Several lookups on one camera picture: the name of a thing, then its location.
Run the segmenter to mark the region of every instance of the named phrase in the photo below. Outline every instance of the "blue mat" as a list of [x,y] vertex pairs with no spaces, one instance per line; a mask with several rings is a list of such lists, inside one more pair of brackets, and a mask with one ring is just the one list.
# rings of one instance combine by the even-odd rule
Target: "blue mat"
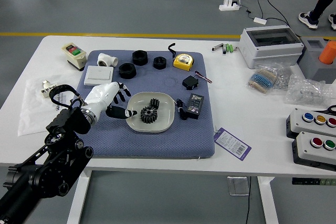
[[[190,94],[196,93],[204,96],[204,102],[198,120],[189,118],[184,121],[180,119],[177,107],[175,107],[175,118],[172,125],[161,133],[137,132],[131,129],[125,120],[109,118],[102,112],[97,125],[88,134],[80,136],[85,146],[93,147],[96,157],[199,158],[211,157],[215,153],[214,130],[207,82],[199,79],[200,84],[194,90],[186,90],[182,86],[182,81],[190,75],[194,76],[195,70],[206,75],[203,56],[200,53],[176,53],[176,55],[187,53],[194,58],[195,62],[191,71],[185,71],[173,67],[173,58],[169,51],[148,51],[148,63],[144,66],[135,66],[136,76],[133,79],[126,80],[120,77],[118,67],[123,63],[132,62],[133,51],[92,51],[77,88],[82,97],[86,97],[92,89],[92,86],[84,85],[87,67],[89,65],[97,65],[98,54],[101,52],[119,59],[118,66],[114,68],[112,81],[123,82],[132,95],[139,92],[162,92],[170,95],[174,100],[181,99],[187,104]],[[167,67],[163,70],[153,68],[153,59],[158,56],[167,59]],[[117,106],[127,108],[129,97],[125,95],[125,98],[126,102],[118,99],[119,104]]]

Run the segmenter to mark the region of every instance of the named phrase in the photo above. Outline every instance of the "orange object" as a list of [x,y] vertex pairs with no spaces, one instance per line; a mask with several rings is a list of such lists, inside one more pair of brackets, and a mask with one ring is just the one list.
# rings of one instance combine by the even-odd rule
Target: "orange object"
[[324,64],[332,64],[336,57],[336,41],[329,41],[319,56],[319,60]]

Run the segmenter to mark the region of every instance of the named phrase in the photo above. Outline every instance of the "barcode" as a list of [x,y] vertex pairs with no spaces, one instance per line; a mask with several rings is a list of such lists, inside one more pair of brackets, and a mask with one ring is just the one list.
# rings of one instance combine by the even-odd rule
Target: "barcode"
[[236,154],[238,154],[238,155],[241,155],[242,154],[242,152],[245,150],[245,146],[240,146],[239,148],[238,148],[238,150],[236,151]]

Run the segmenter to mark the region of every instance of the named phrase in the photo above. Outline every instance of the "tape measure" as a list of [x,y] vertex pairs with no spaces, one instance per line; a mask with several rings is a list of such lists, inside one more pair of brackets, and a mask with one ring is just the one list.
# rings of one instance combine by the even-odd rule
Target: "tape measure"
[[193,64],[194,64],[193,57],[187,54],[177,55],[173,62],[174,67],[180,68],[186,71],[190,71]]

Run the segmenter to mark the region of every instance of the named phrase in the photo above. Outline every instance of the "stand leg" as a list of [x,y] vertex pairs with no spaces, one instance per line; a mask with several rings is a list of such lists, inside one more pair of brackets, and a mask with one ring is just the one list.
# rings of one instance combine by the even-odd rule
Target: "stand leg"
[[86,192],[89,187],[91,172],[91,170],[85,169],[79,176],[67,224],[79,224],[85,203]]
[[258,177],[266,224],[279,224],[270,182],[274,177]]

